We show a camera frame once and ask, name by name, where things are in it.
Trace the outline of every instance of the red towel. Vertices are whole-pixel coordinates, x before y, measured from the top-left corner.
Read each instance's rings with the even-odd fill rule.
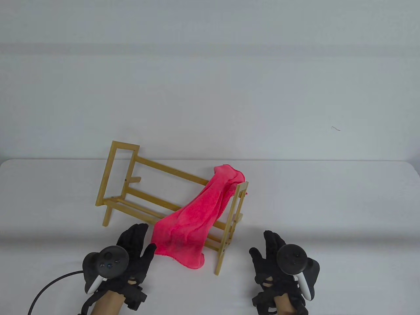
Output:
[[[156,223],[151,241],[157,246],[155,254],[191,269],[201,268],[207,235],[244,181],[244,175],[230,165],[216,166],[213,178],[193,201]]]

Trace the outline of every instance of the black cable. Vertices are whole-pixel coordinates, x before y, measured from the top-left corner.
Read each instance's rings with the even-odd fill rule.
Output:
[[[37,300],[39,299],[39,297],[41,296],[41,294],[44,293],[44,291],[46,289],[48,289],[50,286],[52,286],[57,281],[60,281],[61,279],[64,279],[64,278],[69,277],[69,276],[72,276],[72,275],[77,275],[78,273],[83,273],[83,271],[82,270],[79,270],[79,271],[70,272],[70,273],[68,273],[66,275],[63,275],[61,277],[58,277],[57,279],[51,281],[49,284],[47,284],[46,286],[44,286],[42,288],[42,290],[38,293],[38,295],[35,297],[34,301],[32,302],[31,307],[29,308],[28,315],[31,315],[32,314],[32,310],[34,309],[35,303],[37,302]]]

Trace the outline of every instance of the white wall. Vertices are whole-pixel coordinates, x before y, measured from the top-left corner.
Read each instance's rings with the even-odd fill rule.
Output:
[[[0,157],[105,158],[116,139],[420,168],[419,16],[417,0],[3,0]]]

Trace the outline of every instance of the table surface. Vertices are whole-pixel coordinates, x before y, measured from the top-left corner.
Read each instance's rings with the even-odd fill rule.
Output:
[[[203,250],[205,265],[190,270],[156,256],[138,314],[257,314],[250,247],[264,250],[263,231],[278,232],[305,248],[321,266],[311,315],[419,314],[420,178],[405,162],[165,160],[210,179],[229,163],[249,181],[243,220],[223,262]],[[106,196],[118,195],[127,160],[116,160]],[[9,160],[0,167],[0,313],[22,315],[38,291],[80,270],[89,252],[115,244],[139,220],[95,200],[105,160]],[[184,205],[201,185],[136,166],[132,184]],[[163,211],[146,201],[142,205]],[[146,241],[151,237],[152,227]],[[82,275],[59,281],[39,299],[33,315],[75,315],[86,300]],[[123,308],[121,314],[134,314]]]

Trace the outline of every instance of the drying rack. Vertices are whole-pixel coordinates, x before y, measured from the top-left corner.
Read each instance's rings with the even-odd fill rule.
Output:
[[[130,164],[127,170],[127,175],[124,180],[123,189],[121,191],[120,196],[112,196],[112,197],[104,198],[109,176],[111,173],[111,168],[114,163],[116,151],[118,149],[133,151],[131,155]],[[152,196],[150,194],[147,194],[145,192],[142,192],[140,190],[130,187],[131,183],[139,183],[142,179],[141,177],[133,176],[133,170],[136,163],[140,163],[140,164],[155,168],[162,172],[172,174],[179,178],[186,179],[188,181],[192,181],[194,183],[197,183],[203,186],[207,185],[208,183],[207,179],[200,178],[198,176],[177,170],[175,168],[142,158],[138,156],[139,149],[140,149],[140,146],[136,144],[112,141],[111,149],[108,155],[108,160],[105,165],[105,171],[104,171],[101,185],[99,188],[98,197],[96,199],[96,206],[102,206],[102,205],[107,206],[104,220],[102,223],[103,226],[108,226],[113,209],[124,212],[128,215],[131,215],[135,218],[138,218],[152,225],[155,225],[160,219],[163,219],[164,217],[166,217],[165,214],[159,213],[157,211],[148,209],[134,202],[126,200],[127,194],[138,197],[140,199],[144,199],[146,201],[154,203],[155,205],[159,205],[163,208],[166,208],[172,211],[178,211],[179,209],[182,208],[179,205],[173,204],[169,201],[157,198],[155,196]],[[242,219],[241,207],[244,202],[245,195],[247,193],[247,188],[248,188],[247,181],[239,184],[236,187],[235,195],[233,196],[232,205],[229,210],[229,214],[228,214],[228,218],[226,222],[224,223],[221,221],[216,221],[214,223],[213,225],[214,227],[219,228],[220,230],[223,230],[222,238],[219,238],[212,234],[208,234],[207,236],[205,246],[218,252],[218,261],[217,261],[217,265],[215,269],[216,275],[219,275],[220,273],[223,258],[224,258],[227,248],[229,247],[229,244],[232,242],[236,225]]]

